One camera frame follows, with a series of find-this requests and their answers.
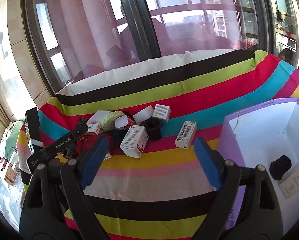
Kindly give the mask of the orange white long box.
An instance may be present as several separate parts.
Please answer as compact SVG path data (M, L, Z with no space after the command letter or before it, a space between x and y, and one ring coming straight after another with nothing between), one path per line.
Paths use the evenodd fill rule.
M110 151L108 151L108 152L105 154L103 161L106 161L106 160L110 159L111 157L112 157L112 155L111 155Z

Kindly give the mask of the round green sponge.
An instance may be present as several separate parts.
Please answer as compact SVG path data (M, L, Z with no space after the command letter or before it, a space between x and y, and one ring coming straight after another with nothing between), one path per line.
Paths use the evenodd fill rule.
M124 116L122 111L114 111L108 113L102 120L101 120L101 129L104 132L110 132L115 129L115 120L119 117Z

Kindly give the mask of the white box with barcode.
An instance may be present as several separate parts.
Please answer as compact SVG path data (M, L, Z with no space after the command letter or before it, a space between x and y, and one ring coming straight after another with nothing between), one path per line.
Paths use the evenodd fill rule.
M179 131L175 146L177 148L182 148L188 150L194 139L195 133L197 131L197 123L193 121L185 121Z

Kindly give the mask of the white box red label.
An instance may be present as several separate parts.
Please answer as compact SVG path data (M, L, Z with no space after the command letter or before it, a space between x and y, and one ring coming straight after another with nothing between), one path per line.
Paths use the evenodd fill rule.
M143 126L130 126L120 148L124 154L132 158L141 158L141 155L148 142L148 134Z

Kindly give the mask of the red knitted cloth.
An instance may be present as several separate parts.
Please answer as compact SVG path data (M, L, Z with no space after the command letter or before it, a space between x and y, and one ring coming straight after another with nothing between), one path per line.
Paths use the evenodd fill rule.
M92 134L92 135L82 135L77 140L76 144L76 152L78 155L81 155L85 150L88 150L92 148L93 144L98 140L99 137L105 137L108 140L108 152L111 151L112 144L114 142L114 139L108 134L104 133L99 135Z

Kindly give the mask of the white box with QR code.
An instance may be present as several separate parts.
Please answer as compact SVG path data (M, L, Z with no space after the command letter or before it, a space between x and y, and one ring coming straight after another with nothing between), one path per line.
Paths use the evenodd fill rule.
M86 131L86 134L99 135L100 131L101 131L100 124L98 124L98 123L88 124L88 130Z

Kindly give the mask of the small black box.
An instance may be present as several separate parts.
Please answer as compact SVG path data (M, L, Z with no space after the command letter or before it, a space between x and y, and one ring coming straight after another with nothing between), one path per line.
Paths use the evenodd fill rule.
M78 128L79 126L85 125L87 121L88 121L87 118L79 117L77 124L76 124L76 128Z

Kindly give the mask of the flat white box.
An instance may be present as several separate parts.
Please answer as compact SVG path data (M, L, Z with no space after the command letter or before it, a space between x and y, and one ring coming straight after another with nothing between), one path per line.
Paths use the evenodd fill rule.
M101 121L108 115L111 111L96 111L94 115L86 122L87 125L90 124L100 124Z

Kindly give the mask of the black cloth in box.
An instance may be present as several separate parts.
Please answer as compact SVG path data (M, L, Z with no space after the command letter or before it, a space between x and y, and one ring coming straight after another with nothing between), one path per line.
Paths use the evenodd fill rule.
M271 162L269 172L274 180L281 180L284 174L290 170L292 162L286 155L282 155L277 160Z

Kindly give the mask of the black knitted cloth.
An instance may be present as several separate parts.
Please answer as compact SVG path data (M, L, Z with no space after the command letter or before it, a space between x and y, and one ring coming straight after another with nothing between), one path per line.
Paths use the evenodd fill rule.
M127 132L127 129L113 129L109 132L109 134L113 138L115 143L120 146Z

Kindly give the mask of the purple cardboard box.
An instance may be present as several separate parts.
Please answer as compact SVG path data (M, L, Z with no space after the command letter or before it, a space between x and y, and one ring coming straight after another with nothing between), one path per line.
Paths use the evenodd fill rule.
M217 150L224 159L250 168L269 168L282 155L290 158L290 170L281 180L271 180L287 233L299 219L299 192L286 199L279 184L299 170L299 99L274 99L226 116Z

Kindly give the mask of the red white small box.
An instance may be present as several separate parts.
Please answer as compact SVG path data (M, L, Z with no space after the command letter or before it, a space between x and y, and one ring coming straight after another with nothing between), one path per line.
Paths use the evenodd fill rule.
M130 126L135 125L135 121L130 118L128 115L123 115L119 118L116 118L114 121L115 128L118 130L129 129Z

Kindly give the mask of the white foam block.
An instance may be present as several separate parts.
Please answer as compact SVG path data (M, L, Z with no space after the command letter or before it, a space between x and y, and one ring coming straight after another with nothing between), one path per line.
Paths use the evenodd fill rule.
M152 117L154 109L151 105L147 106L146 108L142 109L141 111L137 112L133 115L133 119L137 125L141 124L143 121Z

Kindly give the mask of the white box dotted grid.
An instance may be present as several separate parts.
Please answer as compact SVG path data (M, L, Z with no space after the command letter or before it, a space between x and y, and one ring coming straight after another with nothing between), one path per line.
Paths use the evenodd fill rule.
M152 117L163 123L168 123L171 109L169 106L156 104Z

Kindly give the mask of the striped colourful tablecloth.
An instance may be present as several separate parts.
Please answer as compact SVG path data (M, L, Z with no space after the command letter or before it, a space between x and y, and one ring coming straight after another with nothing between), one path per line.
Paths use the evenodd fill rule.
M78 81L17 151L24 239L299 239L299 70L265 51Z

